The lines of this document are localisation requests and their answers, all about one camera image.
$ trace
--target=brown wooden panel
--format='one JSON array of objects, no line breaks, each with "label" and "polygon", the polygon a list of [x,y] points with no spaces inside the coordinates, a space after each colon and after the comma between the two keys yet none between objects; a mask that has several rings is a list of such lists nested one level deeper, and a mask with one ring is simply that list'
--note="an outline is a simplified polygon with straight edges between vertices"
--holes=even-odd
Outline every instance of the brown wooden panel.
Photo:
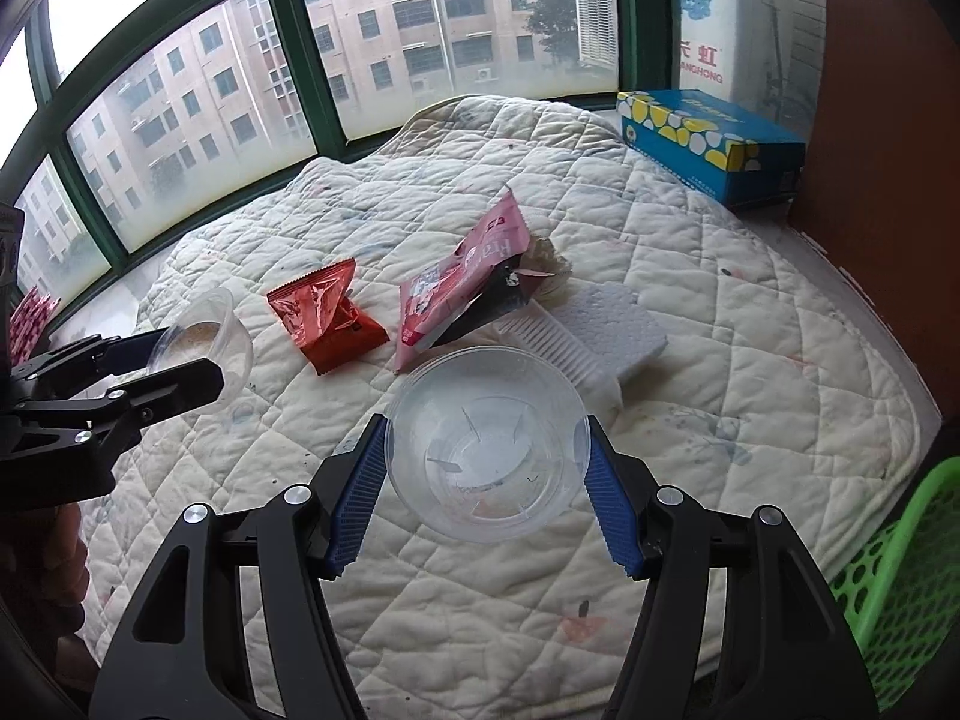
[{"label": "brown wooden panel", "polygon": [[790,223],[870,295],[944,417],[960,413],[960,47],[926,0],[827,0]]}]

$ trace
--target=plastic cup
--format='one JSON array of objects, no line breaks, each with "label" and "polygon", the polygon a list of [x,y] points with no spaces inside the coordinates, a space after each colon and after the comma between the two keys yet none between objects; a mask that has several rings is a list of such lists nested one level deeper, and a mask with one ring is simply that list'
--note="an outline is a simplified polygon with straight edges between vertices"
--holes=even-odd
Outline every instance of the plastic cup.
[{"label": "plastic cup", "polygon": [[206,357],[224,373],[224,389],[213,403],[191,413],[215,413],[246,386],[253,367],[253,341],[233,312],[233,295],[218,287],[203,293],[160,336],[147,360],[147,372]]},{"label": "plastic cup", "polygon": [[564,512],[587,473],[587,413],[549,362],[507,346],[441,357],[388,411],[387,471],[400,500],[445,536],[490,543]]}]

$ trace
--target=tree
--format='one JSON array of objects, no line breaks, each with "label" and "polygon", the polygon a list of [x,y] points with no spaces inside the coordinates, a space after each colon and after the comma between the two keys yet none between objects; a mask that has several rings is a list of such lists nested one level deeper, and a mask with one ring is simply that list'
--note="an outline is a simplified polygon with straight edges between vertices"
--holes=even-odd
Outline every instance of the tree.
[{"label": "tree", "polygon": [[535,35],[544,35],[544,48],[554,61],[578,61],[577,0],[534,0],[530,11],[527,28]]}]

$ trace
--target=blue tissue box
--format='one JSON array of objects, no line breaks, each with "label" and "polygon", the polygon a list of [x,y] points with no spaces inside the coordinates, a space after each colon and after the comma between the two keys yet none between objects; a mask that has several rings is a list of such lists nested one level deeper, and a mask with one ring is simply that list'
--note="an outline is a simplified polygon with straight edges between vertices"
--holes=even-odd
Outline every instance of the blue tissue box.
[{"label": "blue tissue box", "polygon": [[802,138],[703,92],[620,92],[623,139],[683,182],[724,205],[754,205],[794,194]]}]

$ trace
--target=white quilt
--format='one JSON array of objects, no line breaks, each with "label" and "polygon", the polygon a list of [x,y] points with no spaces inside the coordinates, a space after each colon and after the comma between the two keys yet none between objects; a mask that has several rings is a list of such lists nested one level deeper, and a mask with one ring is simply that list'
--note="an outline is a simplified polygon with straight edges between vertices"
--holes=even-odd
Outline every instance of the white quilt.
[{"label": "white quilt", "polygon": [[[507,185],[575,278],[627,284],[667,332],[664,354],[625,388],[610,431],[619,451],[706,507],[781,506],[827,575],[866,541],[919,459],[913,406],[877,351],[789,262],[626,148],[600,117],[467,98],[417,115],[353,165],[315,160],[170,256],[140,308],[141,329],[226,286],[256,361],[224,413],[152,427],[118,461],[116,490],[83,505],[93,577],[83,636],[98,658],[185,506],[256,507],[308,480],[401,383],[392,343],[318,377],[267,290],[355,257],[352,297],[393,339],[400,281],[453,250]],[[713,577],[702,664],[719,651],[721,580]],[[643,589],[608,557],[586,493],[539,533],[478,545],[419,524],[389,481],[359,560],[323,586],[371,718],[600,706]],[[256,579],[244,592],[253,678],[263,706],[277,710]]]}]

